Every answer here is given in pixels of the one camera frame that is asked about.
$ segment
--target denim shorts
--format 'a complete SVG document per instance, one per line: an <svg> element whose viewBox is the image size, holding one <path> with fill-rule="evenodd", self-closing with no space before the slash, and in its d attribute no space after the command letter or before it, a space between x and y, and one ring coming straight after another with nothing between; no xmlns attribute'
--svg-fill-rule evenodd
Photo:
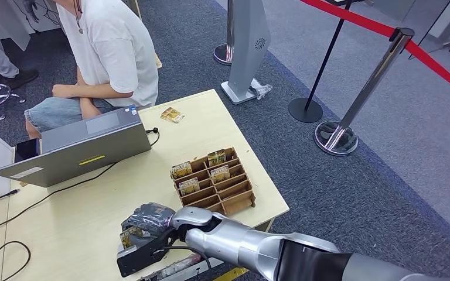
<svg viewBox="0 0 450 281"><path fill-rule="evenodd" d="M117 109L117 107L100 98L93 98L92 103L101 113ZM33 108L27 109L25 118L39 133L81 121L80 99L47 98Z"/></svg>

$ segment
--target person's arm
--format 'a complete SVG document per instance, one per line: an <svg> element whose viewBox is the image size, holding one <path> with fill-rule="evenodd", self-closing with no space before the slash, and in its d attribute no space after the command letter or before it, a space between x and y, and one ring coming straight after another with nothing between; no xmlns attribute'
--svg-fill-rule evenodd
<svg viewBox="0 0 450 281"><path fill-rule="evenodd" d="M86 85L82 73L80 72L80 68L77 66L77 87ZM80 98L80 111L82 113L82 119L91 118L101 114L90 98Z"/></svg>
<svg viewBox="0 0 450 281"><path fill-rule="evenodd" d="M54 85L53 95L62 98L129 98L139 85L132 41L110 39L95 43L96 52L109 75L109 84Z"/></svg>

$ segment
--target cardboard compartment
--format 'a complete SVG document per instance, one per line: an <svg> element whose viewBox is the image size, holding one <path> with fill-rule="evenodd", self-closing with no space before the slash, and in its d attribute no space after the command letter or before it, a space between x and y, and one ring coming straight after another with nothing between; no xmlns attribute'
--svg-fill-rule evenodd
<svg viewBox="0 0 450 281"><path fill-rule="evenodd" d="M202 181L202 180L209 179L209 174L208 174L208 171L207 171L207 170L202 170L202 171L200 171L200 172L192 173L192 174L190 174L190 175L188 175L188 176L181 177L181 178L175 180L175 188L176 188L176 189L179 188L179 186L178 186L179 183L184 182L184 181L186 181L186 180L190 180L190 179L195 178L195 177L197 177L197 180L198 180L198 181Z"/></svg>
<svg viewBox="0 0 450 281"><path fill-rule="evenodd" d="M213 185L213 183L211 182L210 179L207 180L202 180L199 183L199 188L200 189L205 189L206 187L210 187L211 185Z"/></svg>
<svg viewBox="0 0 450 281"><path fill-rule="evenodd" d="M207 207L207 210L210 210L211 212L217 212L221 213L222 215L225 215L225 209L223 208L221 203L215 204L211 207Z"/></svg>
<svg viewBox="0 0 450 281"><path fill-rule="evenodd" d="M254 197L253 191L246 191L245 193L241 193L239 195L228 198L227 200L222 201L223 208L225 209L226 215L232 215L241 211L249 206L255 207L254 201L256 197Z"/></svg>
<svg viewBox="0 0 450 281"><path fill-rule="evenodd" d="M201 199L197 202L191 203L188 206L191 207L199 207L199 208L208 208L220 202L220 198L218 195L213 195L204 199Z"/></svg>
<svg viewBox="0 0 450 281"><path fill-rule="evenodd" d="M213 186L210 186L210 187L201 189L199 191L196 191L194 193L182 196L182 198L180 198L180 199L182 200L182 205L187 206L189 204L192 204L192 203L197 202L204 198L208 198L215 194L216 194L216 189Z"/></svg>
<svg viewBox="0 0 450 281"><path fill-rule="evenodd" d="M246 180L239 184L236 184L233 187L229 187L225 190L220 191L218 195L220 196L220 199L226 200L227 198L245 193L246 191L250 190L253 190L253 186L248 180Z"/></svg>
<svg viewBox="0 0 450 281"><path fill-rule="evenodd" d="M245 174L244 168L242 165L237 165L229 169L230 177L236 177L240 174Z"/></svg>
<svg viewBox="0 0 450 281"><path fill-rule="evenodd" d="M214 186L216 186L216 190L220 191L235 186L236 184L246 180L247 180L246 174L241 174L237 177L231 177L228 180L222 181L221 183L217 183Z"/></svg>
<svg viewBox="0 0 450 281"><path fill-rule="evenodd" d="M255 206L253 185L249 181L235 149L225 149L225 155L227 161L222 164L209 167L206 155L189 161L192 167L192 174L177 180L173 179L171 175L182 205L206 208L223 215L231 215L249 206ZM230 179L213 184L210 172L225 165L229 166ZM195 177L199 181L200 190L182 196L178 185Z"/></svg>
<svg viewBox="0 0 450 281"><path fill-rule="evenodd" d="M222 163L222 164L218 164L218 165L213 166L213 167L208 168L208 169L209 169L209 171L210 171L210 173L211 173L212 170L218 169L218 168L220 168L220 167L222 167L222 166L225 166L225 165L228 165L228 166L229 166L229 169L230 169L230 168L232 168L232 167L235 167L235 166L237 166L237 165L240 165L240 160L239 160L239 159L233 159L233 160L227 161L227 162Z"/></svg>
<svg viewBox="0 0 450 281"><path fill-rule="evenodd" d="M192 173L196 173L202 170L206 170L206 163L208 162L208 157L203 157L190 161L190 166L192 167Z"/></svg>

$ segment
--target stanchion post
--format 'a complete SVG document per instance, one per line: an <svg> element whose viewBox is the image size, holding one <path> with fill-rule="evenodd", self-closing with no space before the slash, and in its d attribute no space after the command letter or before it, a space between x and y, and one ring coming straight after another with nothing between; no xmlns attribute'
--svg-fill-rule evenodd
<svg viewBox="0 0 450 281"><path fill-rule="evenodd" d="M234 56L234 0L227 3L227 43L214 48L213 57L221 64L232 65Z"/></svg>
<svg viewBox="0 0 450 281"><path fill-rule="evenodd" d="M415 32L412 29L397 28L389 39L389 41L392 41L389 49L367 83L363 86L346 115L342 118L342 121L326 121L316 127L315 142L323 151L331 155L344 156L356 149L358 137L349 125L414 34Z"/></svg>
<svg viewBox="0 0 450 281"><path fill-rule="evenodd" d="M347 0L345 10L349 10L351 7L351 3L353 0ZM296 98L289 103L289 113L292 117L294 117L297 121L301 121L303 123L314 123L323 116L322 107L315 101L313 101L313 96L315 95L316 88L318 87L318 83L322 78L323 71L325 70L325 66L327 65L327 61L329 61L330 54L332 53L332 49L339 37L340 29L344 23L344 19L340 19L337 27L335 29L334 35L332 36L332 40L330 41L329 48L325 53L325 57L323 58L322 66L320 66L320 70L318 71L318 75L316 76L315 83L313 87L311 87L311 91L309 92L308 98Z"/></svg>

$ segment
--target gray carpet floor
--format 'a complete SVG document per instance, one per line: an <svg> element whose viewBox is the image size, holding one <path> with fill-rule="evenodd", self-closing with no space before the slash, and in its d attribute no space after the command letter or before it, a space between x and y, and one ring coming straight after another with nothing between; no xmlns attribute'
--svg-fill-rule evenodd
<svg viewBox="0 0 450 281"><path fill-rule="evenodd" d="M227 1L218 2L225 7ZM311 87L339 19L299 0L263 2L272 33L269 51ZM351 10L390 26L414 28L418 42L431 23L423 8L414 6L404 22L363 2L353 4ZM316 93L338 117L349 109L388 44L380 35L344 24ZM450 70L447 50L432 56ZM450 85L408 57L404 52L394 63L352 128L450 223Z"/></svg>
<svg viewBox="0 0 450 281"><path fill-rule="evenodd" d="M291 208L275 221L272 231L302 232L330 240L343 251L363 253L428 275L450 276L450 224L365 144L366 138L352 155L332 157L312 140L316 124L302 124L288 115L290 100L307 95L309 90L298 75L299 70L291 69L288 63L281 62L284 57L274 53L278 46L271 46L272 53L268 53L257 75L261 82L272 84L274 90L264 100L232 105L219 90L220 83L228 78L229 68L212 59L213 48L225 38L225 10L214 0L142 0L139 5L163 63L159 70L158 103L210 88L217 90ZM302 15L299 10L291 13ZM48 97L53 84L74 82L75 63L59 30L33 36L25 53L5 45L19 67L41 71L38 80L17 91L28 98L27 103L9 102L4 106L8 117L0 122L0 136L13 145L26 139L23 110ZM319 52L325 48L320 40L313 60L319 60ZM382 52L376 50L369 56L379 57ZM305 55L310 61L311 52ZM363 79L357 73L354 72L354 79ZM334 107L335 113L323 103L332 108L335 101L324 100L323 96L318 100L324 108L324 120L337 119L340 110L347 108L356 95L351 84L346 88L347 80L339 81L338 89L351 95L341 95L342 105ZM228 268L222 266L214 274ZM201 275L198 279L209 277ZM261 279L247 273L238 280Z"/></svg>

